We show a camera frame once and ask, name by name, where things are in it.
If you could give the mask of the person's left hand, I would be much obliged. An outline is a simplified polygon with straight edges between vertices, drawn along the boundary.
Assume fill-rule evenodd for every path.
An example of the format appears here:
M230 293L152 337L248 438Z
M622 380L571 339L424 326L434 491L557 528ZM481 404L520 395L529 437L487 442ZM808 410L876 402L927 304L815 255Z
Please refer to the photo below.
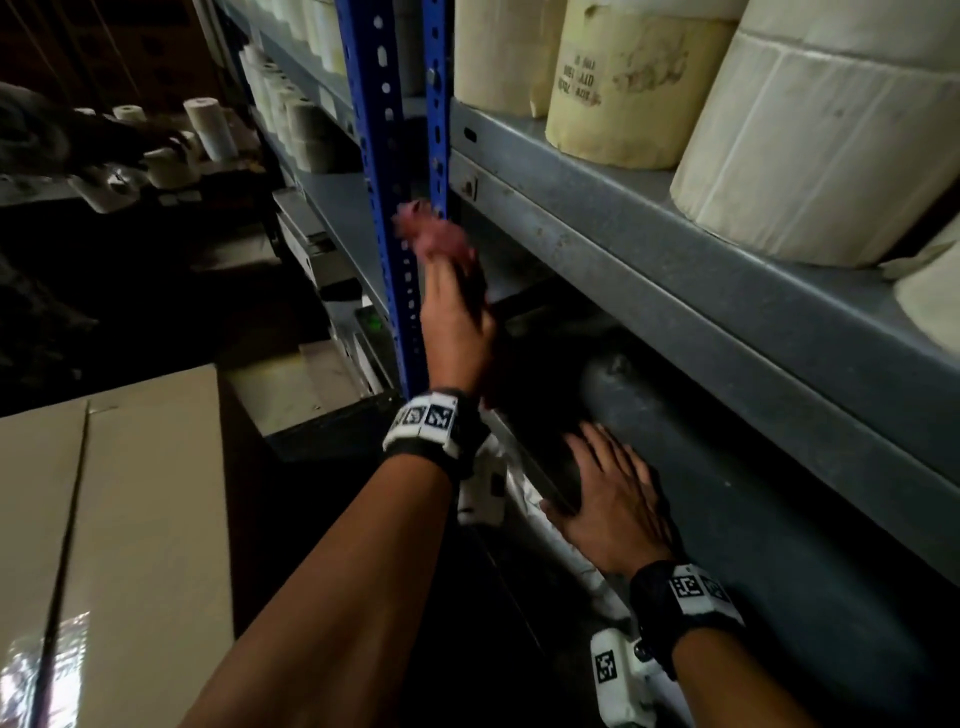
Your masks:
M478 257L475 264L439 256L416 260L423 273L419 319L430 387L481 398L495 357L497 321Z

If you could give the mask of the person's left forearm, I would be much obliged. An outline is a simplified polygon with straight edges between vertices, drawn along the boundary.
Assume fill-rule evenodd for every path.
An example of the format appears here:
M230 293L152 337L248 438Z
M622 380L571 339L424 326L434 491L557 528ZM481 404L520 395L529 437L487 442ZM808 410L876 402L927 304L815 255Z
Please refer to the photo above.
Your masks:
M377 728L396 717L453 485L386 459L227 652L178 728Z

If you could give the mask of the grey metal shelf board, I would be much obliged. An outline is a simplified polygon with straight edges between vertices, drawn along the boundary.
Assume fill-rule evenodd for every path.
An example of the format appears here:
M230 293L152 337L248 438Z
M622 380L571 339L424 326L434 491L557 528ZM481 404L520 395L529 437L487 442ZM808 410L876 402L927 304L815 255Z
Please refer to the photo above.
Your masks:
M687 556L818 721L960 728L960 588L599 309L543 306L506 334L499 417L561 512L581 504L563 435L600 423L652 467Z
M349 139L346 150L360 151L354 106L346 78L326 71L306 42L257 0L214 0L219 11L276 63L303 96ZM366 296L381 318L390 321L378 233L363 172L315 174L295 172L307 201L326 225L339 251L348 258Z
M960 586L960 358L876 271L757 256L679 213L669 172L564 155L451 103L450 190Z

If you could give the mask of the black marker wristband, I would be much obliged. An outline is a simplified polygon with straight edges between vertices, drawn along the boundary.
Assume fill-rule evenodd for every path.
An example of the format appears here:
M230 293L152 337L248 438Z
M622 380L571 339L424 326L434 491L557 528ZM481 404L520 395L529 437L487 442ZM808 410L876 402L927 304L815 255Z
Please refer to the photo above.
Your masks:
M645 650L677 680L673 653L682 637L713 629L743 637L746 625L721 583L697 564L657 561L630 579L630 606Z
M441 387L412 397L397 410L382 451L385 458L426 459L458 487L473 475L475 457L489 435L479 400L463 390Z

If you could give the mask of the right black marker wristband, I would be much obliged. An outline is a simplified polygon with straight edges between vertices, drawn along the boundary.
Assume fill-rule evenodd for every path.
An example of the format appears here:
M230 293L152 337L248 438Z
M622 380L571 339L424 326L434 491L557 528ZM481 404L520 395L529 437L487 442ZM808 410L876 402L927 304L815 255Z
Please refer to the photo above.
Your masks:
M677 680L673 653L682 637L713 629L743 637L746 625L721 583L697 564L657 561L630 579L630 606L645 650Z

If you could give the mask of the blue perforated shelf post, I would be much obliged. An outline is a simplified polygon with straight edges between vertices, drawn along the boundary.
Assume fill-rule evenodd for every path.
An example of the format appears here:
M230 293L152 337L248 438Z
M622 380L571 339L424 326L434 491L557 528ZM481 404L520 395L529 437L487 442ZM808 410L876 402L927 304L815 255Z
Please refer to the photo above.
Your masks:
M429 199L450 219L450 101L455 0L421 0Z
M376 232L399 387L426 391L419 265L397 235L394 216L410 199L393 0L335 0L367 195Z

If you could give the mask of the brown cardboard box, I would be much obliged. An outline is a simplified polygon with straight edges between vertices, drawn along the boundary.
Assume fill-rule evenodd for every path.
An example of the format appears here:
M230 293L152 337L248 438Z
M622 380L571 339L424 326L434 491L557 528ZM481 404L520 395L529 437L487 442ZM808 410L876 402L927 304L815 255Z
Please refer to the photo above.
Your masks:
M214 365L0 418L0 728L175 728L234 642Z

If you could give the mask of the large white label roll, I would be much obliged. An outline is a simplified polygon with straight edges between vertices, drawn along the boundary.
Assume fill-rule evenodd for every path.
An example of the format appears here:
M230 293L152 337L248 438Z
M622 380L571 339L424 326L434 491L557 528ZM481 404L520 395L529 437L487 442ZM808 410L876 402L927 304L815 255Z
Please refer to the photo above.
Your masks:
M960 179L960 0L750 0L670 193L765 256L877 263Z

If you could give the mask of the person's right hand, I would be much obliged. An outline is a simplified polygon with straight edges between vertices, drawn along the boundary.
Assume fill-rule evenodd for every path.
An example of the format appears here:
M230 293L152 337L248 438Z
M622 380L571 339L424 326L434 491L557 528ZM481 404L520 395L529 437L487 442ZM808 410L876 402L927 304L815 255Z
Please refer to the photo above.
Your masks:
M608 431L627 455L627 479L607 479L594 459L593 424L563 438L579 470L581 505L577 534L562 536L604 574L631 580L652 563L678 563L652 471Z

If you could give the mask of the cream roll with dark print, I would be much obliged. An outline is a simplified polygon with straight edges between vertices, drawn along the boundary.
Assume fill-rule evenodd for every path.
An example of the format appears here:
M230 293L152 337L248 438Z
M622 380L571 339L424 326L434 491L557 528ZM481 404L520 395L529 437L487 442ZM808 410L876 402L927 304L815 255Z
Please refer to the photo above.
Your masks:
M749 0L568 0L544 135L624 169L675 168Z

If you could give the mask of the plain cream paper roll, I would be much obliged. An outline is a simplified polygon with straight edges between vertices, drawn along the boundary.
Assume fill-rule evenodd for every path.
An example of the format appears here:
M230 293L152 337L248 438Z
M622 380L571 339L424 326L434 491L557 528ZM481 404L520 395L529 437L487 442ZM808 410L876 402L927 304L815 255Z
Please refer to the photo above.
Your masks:
M480 111L548 115L568 0L454 0L453 96Z

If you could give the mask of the row of white paper rolls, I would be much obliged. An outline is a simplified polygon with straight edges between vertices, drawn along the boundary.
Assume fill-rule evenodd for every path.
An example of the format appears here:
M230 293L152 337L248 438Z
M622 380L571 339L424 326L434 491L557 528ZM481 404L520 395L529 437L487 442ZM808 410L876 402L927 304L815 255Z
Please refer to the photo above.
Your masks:
M257 45L246 44L239 60L254 107L296 168L312 174L333 172L337 133L326 111L303 95Z

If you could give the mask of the white plastic wrapping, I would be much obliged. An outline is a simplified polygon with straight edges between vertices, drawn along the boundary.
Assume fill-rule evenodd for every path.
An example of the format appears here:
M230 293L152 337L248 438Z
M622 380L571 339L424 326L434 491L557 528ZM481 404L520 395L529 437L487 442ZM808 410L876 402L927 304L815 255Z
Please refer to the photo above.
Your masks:
M508 493L541 552L561 567L588 596L592 610L608 622L624 625L632 614L625 598L576 547L571 545L542 509L544 501L558 509L572 504L572 478L548 457L549 447L531 434L522 434L496 410L482 415L502 447L508 466Z

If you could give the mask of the person's right forearm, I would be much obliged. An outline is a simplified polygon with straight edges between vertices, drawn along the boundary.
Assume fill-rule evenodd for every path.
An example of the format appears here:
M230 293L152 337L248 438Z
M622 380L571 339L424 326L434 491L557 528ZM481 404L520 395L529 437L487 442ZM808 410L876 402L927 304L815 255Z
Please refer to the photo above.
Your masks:
M674 647L673 663L695 728L819 726L729 632L687 632Z

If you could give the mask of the stack of flat grey sheets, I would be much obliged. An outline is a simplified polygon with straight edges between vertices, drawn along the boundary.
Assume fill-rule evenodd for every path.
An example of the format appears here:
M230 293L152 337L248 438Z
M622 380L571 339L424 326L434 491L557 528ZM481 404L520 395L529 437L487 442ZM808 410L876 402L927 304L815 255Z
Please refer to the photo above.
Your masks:
M346 256L302 192L270 192L262 222L228 251L217 364L260 434L270 436L393 389L385 331Z

